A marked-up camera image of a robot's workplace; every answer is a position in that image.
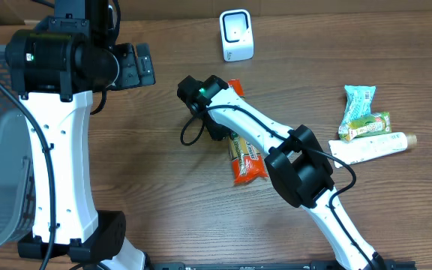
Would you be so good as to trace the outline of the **orange spaghetti pack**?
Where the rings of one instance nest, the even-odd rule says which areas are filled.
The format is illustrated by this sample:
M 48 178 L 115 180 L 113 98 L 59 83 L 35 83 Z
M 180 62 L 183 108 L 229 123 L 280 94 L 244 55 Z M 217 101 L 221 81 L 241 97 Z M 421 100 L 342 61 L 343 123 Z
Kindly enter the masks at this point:
M 228 142 L 234 185 L 247 185 L 255 179 L 269 177 L 262 155 L 252 144 L 234 131 Z

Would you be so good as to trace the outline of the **white shampoo tube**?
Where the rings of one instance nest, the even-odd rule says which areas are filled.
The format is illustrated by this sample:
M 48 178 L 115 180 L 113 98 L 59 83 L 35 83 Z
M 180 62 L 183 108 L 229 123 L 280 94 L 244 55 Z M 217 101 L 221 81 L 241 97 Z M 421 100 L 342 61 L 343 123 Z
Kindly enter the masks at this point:
M 329 140 L 328 145 L 333 156 L 350 165 L 404 152 L 416 147 L 417 142 L 414 133 L 394 132 L 355 138 L 349 142 Z

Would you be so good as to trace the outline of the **teal snack packet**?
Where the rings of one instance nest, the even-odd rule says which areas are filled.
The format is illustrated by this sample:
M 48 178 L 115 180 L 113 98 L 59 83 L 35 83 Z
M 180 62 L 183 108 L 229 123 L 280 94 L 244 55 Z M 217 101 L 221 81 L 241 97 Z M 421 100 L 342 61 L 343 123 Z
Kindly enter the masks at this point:
M 340 126 L 371 114 L 371 104 L 376 93 L 376 86 L 345 85 L 346 108 Z

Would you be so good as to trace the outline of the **green snack bar wrapper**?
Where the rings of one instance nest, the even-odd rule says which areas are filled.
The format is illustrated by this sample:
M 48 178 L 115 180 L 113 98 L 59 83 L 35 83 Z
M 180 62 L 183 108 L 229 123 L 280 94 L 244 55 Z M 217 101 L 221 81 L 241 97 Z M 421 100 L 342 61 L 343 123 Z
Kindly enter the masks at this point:
M 392 132 L 389 112 L 365 115 L 338 128 L 339 138 L 349 142 L 355 138 L 372 137 Z

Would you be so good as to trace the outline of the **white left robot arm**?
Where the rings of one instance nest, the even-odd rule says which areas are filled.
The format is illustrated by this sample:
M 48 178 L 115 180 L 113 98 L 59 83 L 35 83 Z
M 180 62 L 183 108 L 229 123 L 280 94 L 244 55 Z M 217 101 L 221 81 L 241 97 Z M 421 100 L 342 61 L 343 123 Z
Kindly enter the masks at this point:
M 57 1 L 34 28 L 5 48 L 11 88 L 25 115 L 32 150 L 35 217 L 18 241 L 22 258 L 68 256 L 84 269 L 150 269 L 126 238 L 121 211 L 98 210 L 89 168 L 89 120 L 106 96 L 155 83 L 145 43 L 118 43 L 117 1 Z

